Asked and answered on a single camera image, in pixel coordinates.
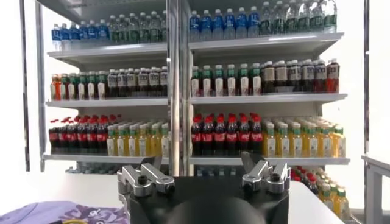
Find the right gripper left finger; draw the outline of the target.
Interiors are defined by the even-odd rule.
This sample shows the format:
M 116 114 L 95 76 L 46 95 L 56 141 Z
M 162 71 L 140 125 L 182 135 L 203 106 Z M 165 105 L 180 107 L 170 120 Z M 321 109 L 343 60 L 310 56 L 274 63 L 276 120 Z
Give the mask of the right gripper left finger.
M 118 178 L 124 187 L 130 186 L 136 197 L 148 197 L 153 190 L 165 195 L 175 191 L 175 179 L 160 171 L 162 156 L 153 156 L 143 159 L 140 169 L 131 165 L 124 166 L 118 173 Z

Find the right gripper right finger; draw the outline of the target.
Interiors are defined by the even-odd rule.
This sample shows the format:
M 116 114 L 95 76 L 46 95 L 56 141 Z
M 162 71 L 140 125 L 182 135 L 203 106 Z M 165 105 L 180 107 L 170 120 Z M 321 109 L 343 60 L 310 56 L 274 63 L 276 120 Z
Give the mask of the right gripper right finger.
M 242 176 L 241 185 L 245 194 L 250 195 L 264 187 L 272 194 L 282 194 L 290 190 L 291 168 L 281 162 L 270 165 L 260 157 L 255 164 L 249 152 L 241 153 L 241 162 L 246 173 Z

